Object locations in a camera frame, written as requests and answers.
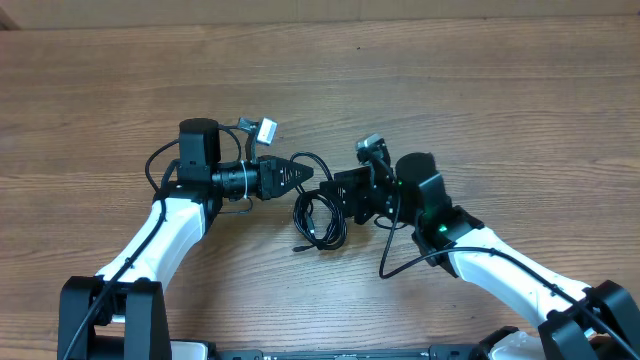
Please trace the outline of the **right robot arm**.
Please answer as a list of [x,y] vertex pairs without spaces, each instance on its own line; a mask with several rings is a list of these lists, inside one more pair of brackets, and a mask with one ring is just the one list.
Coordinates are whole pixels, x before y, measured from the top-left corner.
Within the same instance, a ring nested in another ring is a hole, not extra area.
[[452,203],[429,153],[411,153],[391,165],[361,155],[361,165],[321,184],[345,217],[364,223],[373,215],[412,226],[420,254],[383,279],[420,263],[440,266],[476,285],[538,331],[546,359],[636,359],[639,309],[629,292],[607,280],[589,286],[545,268],[504,242],[481,220]]

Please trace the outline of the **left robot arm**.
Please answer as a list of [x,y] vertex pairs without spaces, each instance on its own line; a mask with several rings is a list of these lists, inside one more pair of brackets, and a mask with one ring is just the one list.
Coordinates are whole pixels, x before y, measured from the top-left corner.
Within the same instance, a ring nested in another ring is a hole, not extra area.
[[154,184],[148,219],[125,249],[91,277],[73,276],[60,294],[60,359],[215,359],[213,344],[170,336],[164,293],[190,249],[222,214],[224,202],[281,197],[313,175],[311,167],[257,156],[277,124],[208,118],[179,125],[178,158]]

